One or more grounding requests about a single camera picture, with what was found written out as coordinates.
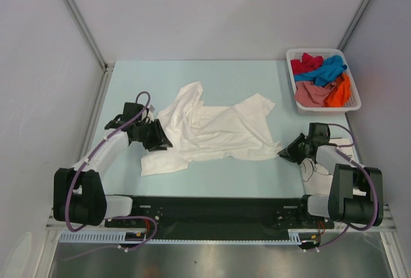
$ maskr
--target white plastic basket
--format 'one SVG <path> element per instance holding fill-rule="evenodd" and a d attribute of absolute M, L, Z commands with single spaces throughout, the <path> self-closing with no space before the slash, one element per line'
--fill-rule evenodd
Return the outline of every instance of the white plastic basket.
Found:
<path fill-rule="evenodd" d="M 299 49 L 290 49 L 287 51 L 286 56 L 287 56 L 287 62 L 288 62 L 288 72 L 290 73 L 290 79 L 291 79 L 291 84 L 293 87 L 294 94 L 297 91 L 297 88 L 295 87 L 295 81 L 294 81 L 294 75 L 291 67 L 291 60 L 301 60 L 302 59 L 302 54 L 303 53 L 308 53 L 311 56 L 322 56 L 325 59 L 334 56 L 334 55 L 339 55 L 342 57 L 342 60 L 344 61 L 344 64 L 347 65 L 347 70 L 345 71 L 345 74 L 348 75 L 350 82 L 351 82 L 351 97 L 349 98 L 349 101 L 344 105 L 344 107 L 304 107 L 301 105 L 298 101 L 296 101 L 297 104 L 297 110 L 299 114 L 314 114 L 317 112 L 320 112 L 321 115 L 325 114 L 341 114 L 341 113 L 346 113 L 347 111 L 352 111 L 352 110 L 358 110 L 361 107 L 361 99 L 360 96 L 358 95 L 357 88 L 355 86 L 353 76 L 349 70 L 349 66 L 347 64 L 347 60 L 345 59 L 344 54 L 337 49 L 328 49 L 328 48 L 299 48 Z"/>

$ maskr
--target pink cloth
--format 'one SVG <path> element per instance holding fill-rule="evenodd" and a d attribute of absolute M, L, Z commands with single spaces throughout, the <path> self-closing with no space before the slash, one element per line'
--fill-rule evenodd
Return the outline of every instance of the pink cloth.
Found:
<path fill-rule="evenodd" d="M 325 87 L 319 87 L 312 81 L 298 81 L 295 83 L 297 91 L 294 97 L 304 107 L 323 107 L 324 100 L 336 85 L 336 82 L 331 82 Z"/>

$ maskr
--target light blue table surface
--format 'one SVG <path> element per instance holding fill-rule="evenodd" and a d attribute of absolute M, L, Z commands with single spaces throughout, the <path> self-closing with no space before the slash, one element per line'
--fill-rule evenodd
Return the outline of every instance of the light blue table surface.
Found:
<path fill-rule="evenodd" d="M 93 146 L 103 137 L 104 126 L 135 101 L 141 91 L 152 96 L 157 111 L 165 109 L 179 89 L 201 81 L 204 105 L 234 105 L 260 93 L 275 103 L 267 116 L 273 141 L 289 145 L 310 122 L 347 126 L 344 115 L 300 116 L 293 98 L 285 61 L 123 61 L 117 62 L 101 110 Z M 331 128 L 332 137 L 347 137 Z M 299 167 L 280 157 L 267 161 L 226 158 L 192 162 L 187 170 L 141 177 L 146 150 L 132 143 L 103 178 L 105 193 L 144 196 L 222 196 L 292 198 L 304 194 Z"/>

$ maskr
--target blue cloth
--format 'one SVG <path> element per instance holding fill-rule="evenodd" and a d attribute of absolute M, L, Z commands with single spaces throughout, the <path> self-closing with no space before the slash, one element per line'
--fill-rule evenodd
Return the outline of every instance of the blue cloth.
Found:
<path fill-rule="evenodd" d="M 313 81 L 315 85 L 325 87 L 330 82 L 334 82 L 346 69 L 342 57 L 335 55 L 325 60 L 323 65 L 314 71 L 294 75 L 294 80 Z"/>

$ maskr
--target white wall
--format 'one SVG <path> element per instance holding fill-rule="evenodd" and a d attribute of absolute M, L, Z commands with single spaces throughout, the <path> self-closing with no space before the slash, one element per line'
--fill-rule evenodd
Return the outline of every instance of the white wall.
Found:
<path fill-rule="evenodd" d="M 102 72 L 62 0 L 0 0 L 0 67 L 1 271 L 25 232 L 33 264 L 54 172 L 78 155 Z"/>
<path fill-rule="evenodd" d="M 411 0 L 374 0 L 345 56 L 362 108 L 349 115 L 367 164 L 381 168 L 411 265 Z"/>
<path fill-rule="evenodd" d="M 76 0 L 105 59 L 284 59 L 335 48 L 361 0 Z"/>

